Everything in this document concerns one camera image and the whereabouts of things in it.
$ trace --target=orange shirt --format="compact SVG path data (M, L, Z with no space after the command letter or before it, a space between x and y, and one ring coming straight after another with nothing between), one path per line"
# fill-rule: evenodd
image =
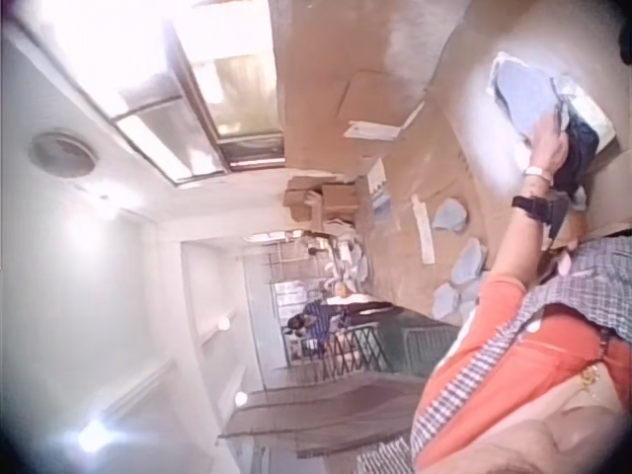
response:
M429 380L417 412L494 336L496 327L517 314L525 289L517 279L491 276L479 307L457 351ZM561 304L545 308L539 328L524 331L467 404L424 448L418 468L458 451L522 405L581 372L599 354L599 329ZM603 362L624 407L630 406L630 347L613 336Z

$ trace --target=metal railing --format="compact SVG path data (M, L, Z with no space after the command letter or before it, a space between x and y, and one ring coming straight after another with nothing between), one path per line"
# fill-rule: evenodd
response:
M303 383L318 383L359 371L392 372L392 366L372 324L354 326L327 341L302 339L300 358L292 368Z
M459 329L449 325L406 329L404 348L410 373L430 377L456 340Z

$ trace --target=bracelet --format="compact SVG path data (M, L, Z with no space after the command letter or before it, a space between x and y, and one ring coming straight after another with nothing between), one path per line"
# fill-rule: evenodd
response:
M537 166L529 166L523 173L525 176L539 176L543 180L549 182L549 185L553 187L553 175L551 175L548 171L543 170L542 168L538 168Z

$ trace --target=woman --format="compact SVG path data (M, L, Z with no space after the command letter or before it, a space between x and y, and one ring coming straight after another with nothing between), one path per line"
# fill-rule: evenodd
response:
M531 143L520 195L536 202L568 137L551 114ZM631 409L632 238L584 244L566 276L527 293L542 230L534 212L513 210L476 315L429 380L410 443L361 456L359 472L570 474L613 448Z

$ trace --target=smoke detector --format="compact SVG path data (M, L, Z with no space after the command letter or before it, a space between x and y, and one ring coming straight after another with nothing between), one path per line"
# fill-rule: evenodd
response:
M97 166L97 155L79 138L62 131L49 131L33 138L31 162L57 178L80 178Z

